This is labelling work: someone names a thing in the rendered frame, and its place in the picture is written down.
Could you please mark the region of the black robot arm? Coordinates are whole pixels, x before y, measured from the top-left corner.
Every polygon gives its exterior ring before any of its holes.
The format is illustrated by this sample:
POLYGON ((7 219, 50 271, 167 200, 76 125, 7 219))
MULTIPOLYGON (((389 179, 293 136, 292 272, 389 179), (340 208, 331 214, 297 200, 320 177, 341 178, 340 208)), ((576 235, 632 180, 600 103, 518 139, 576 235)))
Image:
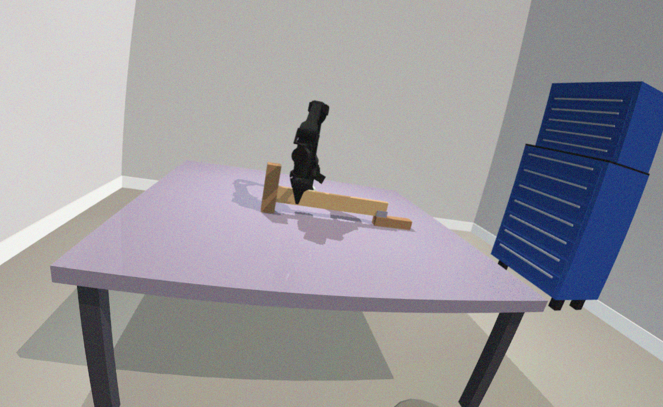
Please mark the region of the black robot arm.
POLYGON ((292 160, 296 164, 304 164, 310 162, 311 169, 308 173, 308 180, 311 183, 313 190, 314 179, 322 184, 325 176, 320 173, 320 166, 318 164, 317 146, 320 137, 321 124, 329 113, 329 105, 320 101, 312 101, 308 108, 309 114, 300 127, 298 127, 297 134, 294 139, 294 144, 297 144, 297 149, 292 152, 292 160))

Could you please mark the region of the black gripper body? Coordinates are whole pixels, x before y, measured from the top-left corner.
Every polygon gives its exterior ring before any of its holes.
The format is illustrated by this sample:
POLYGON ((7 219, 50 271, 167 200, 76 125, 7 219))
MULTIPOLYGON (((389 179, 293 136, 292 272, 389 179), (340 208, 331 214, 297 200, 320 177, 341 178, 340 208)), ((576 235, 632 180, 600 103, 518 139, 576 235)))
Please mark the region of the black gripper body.
POLYGON ((310 162, 305 162, 304 164, 296 164, 294 162, 294 169, 290 172, 289 175, 289 177, 292 178, 292 187, 310 189, 311 183, 308 180, 308 173, 310 169, 310 162))

